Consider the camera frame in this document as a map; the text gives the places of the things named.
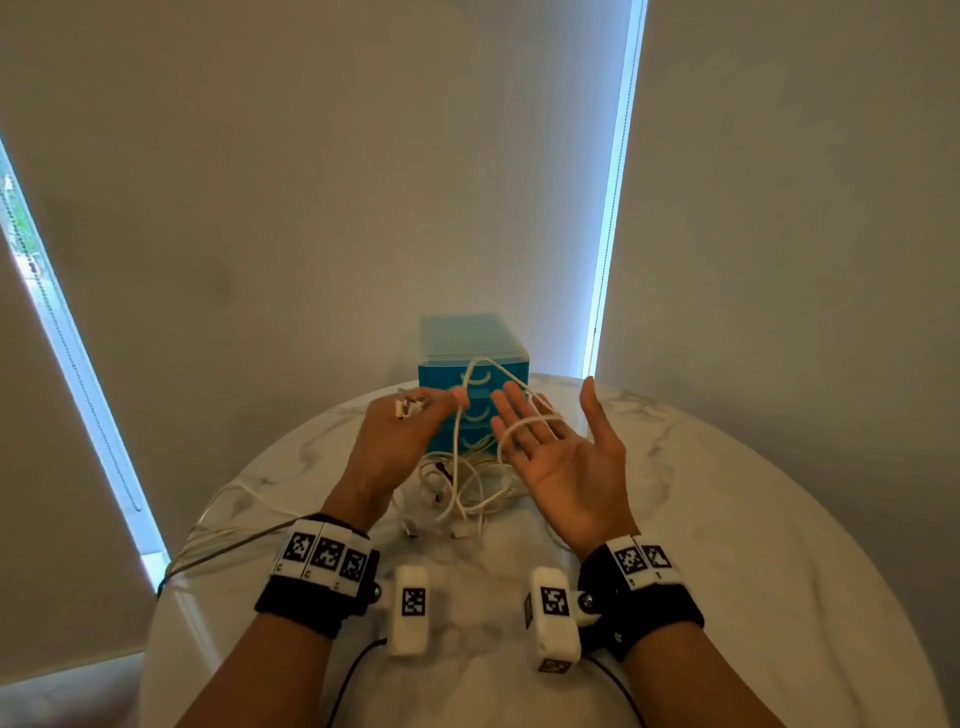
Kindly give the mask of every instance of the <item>forearm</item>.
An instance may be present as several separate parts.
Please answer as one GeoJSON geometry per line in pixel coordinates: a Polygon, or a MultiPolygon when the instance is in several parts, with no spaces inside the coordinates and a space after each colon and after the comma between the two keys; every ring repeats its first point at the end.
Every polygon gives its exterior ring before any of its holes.
{"type": "Polygon", "coordinates": [[[178,728],[313,728],[331,646],[288,619],[257,615],[178,728]]]}
{"type": "Polygon", "coordinates": [[[650,728],[783,728],[692,622],[650,633],[623,666],[650,728]]]}

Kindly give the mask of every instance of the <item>round table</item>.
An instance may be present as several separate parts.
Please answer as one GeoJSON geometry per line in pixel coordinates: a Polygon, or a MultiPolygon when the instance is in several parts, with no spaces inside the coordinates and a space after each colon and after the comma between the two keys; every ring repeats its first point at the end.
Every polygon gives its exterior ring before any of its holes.
{"type": "MultiPolygon", "coordinates": [[[[581,433],[581,381],[533,375],[581,433]]],[[[404,387],[416,386],[409,382],[404,387]]],[[[240,478],[295,512],[316,511],[338,479],[367,404],[334,407],[257,457],[240,478]]],[[[788,726],[948,726],[932,670],[903,610],[853,538],[785,474],[723,432],[663,404],[598,385],[627,446],[631,508],[669,544],[723,655],[788,726]]],[[[285,520],[240,489],[204,523],[266,528],[285,520]]],[[[401,535],[391,509],[371,532],[379,574],[426,565],[430,645],[417,658],[375,650],[351,680],[341,726],[635,726],[612,682],[582,662],[535,672],[523,596],[536,566],[576,565],[529,498],[493,516],[483,538],[401,535]]],[[[175,577],[160,599],[140,686],[145,728],[172,726],[236,644],[282,533],[175,577]]],[[[385,634],[349,619],[326,674],[324,719],[349,663],[385,634]]],[[[609,655],[604,656],[608,665],[609,655]]]]}

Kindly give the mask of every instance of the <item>wristband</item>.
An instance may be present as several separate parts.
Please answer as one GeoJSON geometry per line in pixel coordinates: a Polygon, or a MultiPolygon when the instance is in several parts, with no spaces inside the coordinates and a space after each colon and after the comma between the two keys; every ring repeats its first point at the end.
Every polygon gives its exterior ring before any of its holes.
{"type": "Polygon", "coordinates": [[[293,525],[253,609],[335,639],[344,619],[366,613],[380,552],[370,537],[317,513],[293,525]]]}
{"type": "Polygon", "coordinates": [[[621,536],[596,548],[580,567],[577,588],[603,615],[597,628],[622,661],[651,632],[681,621],[704,626],[704,616],[663,546],[649,535],[621,536]]]}

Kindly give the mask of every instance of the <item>left hand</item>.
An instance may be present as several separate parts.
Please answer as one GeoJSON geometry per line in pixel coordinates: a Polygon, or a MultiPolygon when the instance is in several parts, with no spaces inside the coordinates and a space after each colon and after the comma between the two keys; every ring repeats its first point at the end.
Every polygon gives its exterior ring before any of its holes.
{"type": "Polygon", "coordinates": [[[361,531],[369,531],[387,512],[390,498],[426,453],[441,423],[458,407],[469,407],[467,390],[420,387],[406,393],[411,400],[428,398],[422,411],[407,419],[396,416],[396,395],[371,402],[360,425],[347,468],[321,509],[361,531]]]}

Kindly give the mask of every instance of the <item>wall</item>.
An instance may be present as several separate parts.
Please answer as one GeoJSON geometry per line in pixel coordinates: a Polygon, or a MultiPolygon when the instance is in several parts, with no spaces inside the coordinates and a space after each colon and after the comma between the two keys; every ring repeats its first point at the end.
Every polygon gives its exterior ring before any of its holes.
{"type": "Polygon", "coordinates": [[[0,240],[0,684],[142,648],[154,598],[0,240]]]}
{"type": "Polygon", "coordinates": [[[791,474],[960,717],[955,3],[649,6],[597,375],[791,474]]]}
{"type": "Polygon", "coordinates": [[[629,0],[0,10],[0,131],[160,530],[430,312],[579,372],[629,0]]]}

